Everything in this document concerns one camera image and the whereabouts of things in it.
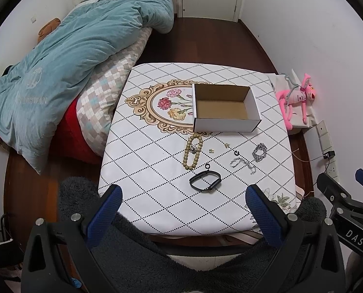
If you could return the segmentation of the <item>checkered pattern mattress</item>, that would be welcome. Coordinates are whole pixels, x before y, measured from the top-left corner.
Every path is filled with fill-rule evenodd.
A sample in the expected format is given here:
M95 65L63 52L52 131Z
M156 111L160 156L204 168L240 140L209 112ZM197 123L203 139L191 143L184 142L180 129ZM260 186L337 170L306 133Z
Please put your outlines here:
M136 42L97 65L78 97L77 120L84 141L97 156L104 153L118 100L151 33L151 28L141 29Z

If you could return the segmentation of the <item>white diamond pattern tablecloth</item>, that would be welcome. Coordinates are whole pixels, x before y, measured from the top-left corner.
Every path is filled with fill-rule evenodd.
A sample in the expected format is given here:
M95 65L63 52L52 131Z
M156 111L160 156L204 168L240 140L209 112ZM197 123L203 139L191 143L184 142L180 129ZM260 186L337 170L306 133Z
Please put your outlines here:
M251 133L193 139L195 82L249 86L261 123ZM113 184L123 191L120 213L152 235L255 230L245 202L253 184L284 212L295 211L291 148L268 74L202 63L134 67L111 123L98 190Z

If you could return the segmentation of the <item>brown plush toy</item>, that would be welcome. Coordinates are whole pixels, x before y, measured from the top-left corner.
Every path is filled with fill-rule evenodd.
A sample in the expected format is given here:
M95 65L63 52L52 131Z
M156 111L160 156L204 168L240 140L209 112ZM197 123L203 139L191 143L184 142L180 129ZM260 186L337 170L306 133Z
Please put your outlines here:
M38 32L37 43L39 44L47 37L47 35L55 31L60 23L61 20L59 18L54 18L51 21L47 22Z

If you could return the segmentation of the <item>red bed sheet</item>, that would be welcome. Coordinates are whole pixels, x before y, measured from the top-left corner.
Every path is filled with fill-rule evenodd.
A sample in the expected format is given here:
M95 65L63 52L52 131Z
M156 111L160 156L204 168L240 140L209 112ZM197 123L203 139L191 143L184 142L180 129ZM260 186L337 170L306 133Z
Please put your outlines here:
M61 119L50 144L53 157L71 158L92 165L100 165L101 157L95 154L84 140L77 114L78 97L70 104Z

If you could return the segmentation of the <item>black charger plug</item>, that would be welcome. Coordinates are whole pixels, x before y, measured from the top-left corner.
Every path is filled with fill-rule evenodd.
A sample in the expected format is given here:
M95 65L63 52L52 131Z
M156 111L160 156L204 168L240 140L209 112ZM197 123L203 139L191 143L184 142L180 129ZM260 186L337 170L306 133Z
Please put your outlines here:
M323 154L323 159L332 159L336 156L334 150L327 151Z

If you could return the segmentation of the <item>pink panther plush toy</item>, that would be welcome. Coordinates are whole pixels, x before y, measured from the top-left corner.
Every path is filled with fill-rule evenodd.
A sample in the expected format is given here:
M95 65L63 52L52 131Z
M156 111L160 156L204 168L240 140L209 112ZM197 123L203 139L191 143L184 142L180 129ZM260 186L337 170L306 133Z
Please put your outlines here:
M295 83L287 75L282 77L288 83L288 87L276 91L276 99L282 113L287 131L293 130L291 118L294 106L301 107L301 117L304 125L307 125L307 104L312 104L316 98L316 90L311 84L311 76L304 74L302 82Z

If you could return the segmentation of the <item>white cardboard box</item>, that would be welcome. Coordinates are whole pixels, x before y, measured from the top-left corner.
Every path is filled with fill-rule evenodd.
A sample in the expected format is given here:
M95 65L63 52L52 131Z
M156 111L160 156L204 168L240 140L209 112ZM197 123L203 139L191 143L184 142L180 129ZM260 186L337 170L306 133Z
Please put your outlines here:
M249 86L194 83L192 97L195 132L251 133L262 121Z

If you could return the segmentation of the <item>teal blue duvet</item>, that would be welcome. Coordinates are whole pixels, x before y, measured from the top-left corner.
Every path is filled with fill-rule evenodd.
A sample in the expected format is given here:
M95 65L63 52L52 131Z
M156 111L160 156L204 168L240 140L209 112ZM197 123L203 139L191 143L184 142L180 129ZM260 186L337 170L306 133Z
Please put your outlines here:
M94 68L144 27L167 33L172 26L172 0L98 0L73 10L0 77L1 140L41 173L58 124Z

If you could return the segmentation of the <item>white power strip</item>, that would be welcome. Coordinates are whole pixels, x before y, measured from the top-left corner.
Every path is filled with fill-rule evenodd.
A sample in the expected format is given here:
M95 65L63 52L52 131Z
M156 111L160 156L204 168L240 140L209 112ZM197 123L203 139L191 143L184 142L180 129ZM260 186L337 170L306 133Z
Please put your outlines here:
M327 151L334 150L331 136L328 131L327 125L325 124L325 121L322 120L321 122L319 122L316 125L316 129L322 154L324 154ZM339 168L337 167L336 156L332 159L323 159L323 161L324 161L324 172L339 183L340 182Z

